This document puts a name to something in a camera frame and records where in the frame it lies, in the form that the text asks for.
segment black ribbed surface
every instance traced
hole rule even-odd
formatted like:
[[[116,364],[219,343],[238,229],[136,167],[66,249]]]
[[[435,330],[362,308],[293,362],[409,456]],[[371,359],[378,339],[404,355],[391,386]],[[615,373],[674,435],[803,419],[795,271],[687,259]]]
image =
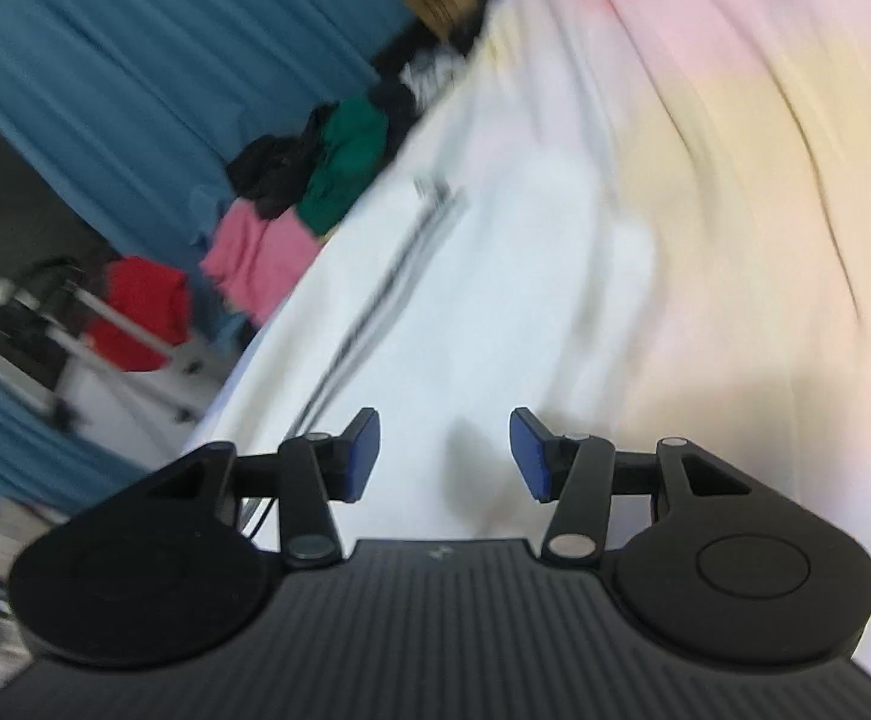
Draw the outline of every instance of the black ribbed surface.
[[[235,640],[145,673],[40,661],[0,692],[14,720],[871,718],[848,661],[773,676],[682,661],[635,634],[595,577],[520,541],[362,542],[295,574]]]

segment bed sheet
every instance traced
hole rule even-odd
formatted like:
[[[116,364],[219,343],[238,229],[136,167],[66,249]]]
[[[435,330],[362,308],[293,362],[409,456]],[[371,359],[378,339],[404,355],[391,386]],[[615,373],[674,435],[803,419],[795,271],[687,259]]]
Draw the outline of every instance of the bed sheet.
[[[691,437],[871,553],[871,0],[493,0],[200,436],[278,445],[419,176],[464,210],[319,423],[381,409],[347,542],[536,536],[504,446],[529,405],[629,449]]]

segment curtain fold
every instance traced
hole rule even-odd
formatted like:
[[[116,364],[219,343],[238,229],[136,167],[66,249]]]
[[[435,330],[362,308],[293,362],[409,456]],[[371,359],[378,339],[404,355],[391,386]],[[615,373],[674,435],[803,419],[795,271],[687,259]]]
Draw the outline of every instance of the curtain fold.
[[[144,476],[125,459],[47,425],[0,385],[0,497],[76,514]]]
[[[408,18],[402,0],[0,0],[0,130],[117,250],[184,269],[207,305],[225,164],[363,91]]]

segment pink towel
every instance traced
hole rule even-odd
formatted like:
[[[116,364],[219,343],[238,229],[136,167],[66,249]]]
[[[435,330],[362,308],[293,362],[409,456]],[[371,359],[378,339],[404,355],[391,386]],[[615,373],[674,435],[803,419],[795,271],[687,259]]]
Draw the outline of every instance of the pink towel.
[[[249,200],[237,199],[215,230],[201,267],[232,305],[261,326],[299,283],[320,248],[294,208],[263,221]]]

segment green cloth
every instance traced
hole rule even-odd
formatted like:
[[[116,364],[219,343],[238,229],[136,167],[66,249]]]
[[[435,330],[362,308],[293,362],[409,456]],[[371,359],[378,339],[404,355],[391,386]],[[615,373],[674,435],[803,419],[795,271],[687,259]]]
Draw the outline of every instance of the green cloth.
[[[322,129],[322,156],[295,212],[312,234],[328,233],[379,170],[388,119],[367,98],[338,103]]]

